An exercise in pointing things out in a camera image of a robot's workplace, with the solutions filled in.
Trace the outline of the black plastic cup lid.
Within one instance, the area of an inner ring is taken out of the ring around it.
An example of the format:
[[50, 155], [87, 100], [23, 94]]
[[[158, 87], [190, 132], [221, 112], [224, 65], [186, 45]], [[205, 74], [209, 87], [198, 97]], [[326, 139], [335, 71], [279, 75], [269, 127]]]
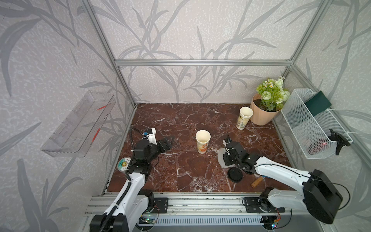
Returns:
[[228, 179], [233, 183], [239, 183], [243, 178], [242, 171], [237, 167], [230, 168], [227, 172], [227, 175]]

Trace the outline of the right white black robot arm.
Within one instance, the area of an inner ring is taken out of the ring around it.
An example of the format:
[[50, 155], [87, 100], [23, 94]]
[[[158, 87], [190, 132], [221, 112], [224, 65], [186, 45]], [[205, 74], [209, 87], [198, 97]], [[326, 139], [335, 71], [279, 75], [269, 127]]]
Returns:
[[312, 172], [294, 169], [263, 155], [248, 153], [230, 137], [226, 137], [223, 144], [223, 162], [231, 167], [229, 179], [232, 182], [240, 182], [242, 174], [246, 173], [268, 177], [291, 187], [291, 190], [267, 187], [254, 203], [243, 201], [247, 210], [256, 208], [264, 213], [273, 213], [280, 208], [298, 209], [307, 211], [325, 224], [334, 222], [343, 197], [325, 173], [317, 169]]

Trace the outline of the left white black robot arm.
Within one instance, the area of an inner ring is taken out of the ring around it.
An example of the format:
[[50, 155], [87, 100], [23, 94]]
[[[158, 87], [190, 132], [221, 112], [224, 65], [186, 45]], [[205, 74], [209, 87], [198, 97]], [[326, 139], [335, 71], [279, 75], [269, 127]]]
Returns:
[[152, 171], [152, 161], [172, 149], [173, 141], [174, 136], [157, 141], [154, 135], [147, 135], [135, 145], [123, 188], [103, 214], [93, 217], [90, 232], [131, 232], [142, 214], [155, 207], [153, 193], [143, 187]]

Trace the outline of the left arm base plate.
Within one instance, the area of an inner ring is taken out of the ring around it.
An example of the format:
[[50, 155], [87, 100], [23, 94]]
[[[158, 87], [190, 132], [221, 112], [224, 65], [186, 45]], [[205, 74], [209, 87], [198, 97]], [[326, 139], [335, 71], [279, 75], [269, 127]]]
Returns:
[[144, 213], [166, 214], [169, 206], [169, 198], [149, 199], [149, 205]]

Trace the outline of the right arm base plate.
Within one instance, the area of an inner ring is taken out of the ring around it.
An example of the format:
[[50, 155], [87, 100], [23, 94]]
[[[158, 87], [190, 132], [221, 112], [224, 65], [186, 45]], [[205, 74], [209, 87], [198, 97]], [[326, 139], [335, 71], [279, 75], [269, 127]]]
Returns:
[[274, 207], [267, 199], [260, 197], [244, 197], [242, 204], [247, 213], [284, 213], [286, 210]]

